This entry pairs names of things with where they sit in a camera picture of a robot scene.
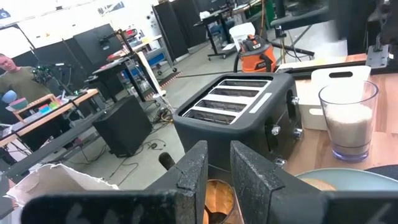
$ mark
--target toaster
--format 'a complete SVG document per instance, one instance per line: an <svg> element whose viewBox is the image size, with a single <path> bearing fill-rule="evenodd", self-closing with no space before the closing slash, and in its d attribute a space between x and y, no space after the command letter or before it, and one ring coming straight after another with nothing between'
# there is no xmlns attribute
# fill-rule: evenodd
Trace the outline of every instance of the toaster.
<svg viewBox="0 0 398 224"><path fill-rule="evenodd" d="M175 110L174 125L185 152L207 141L208 178L230 184L231 141L283 166L303 134L295 81L287 73L222 75Z"/></svg>

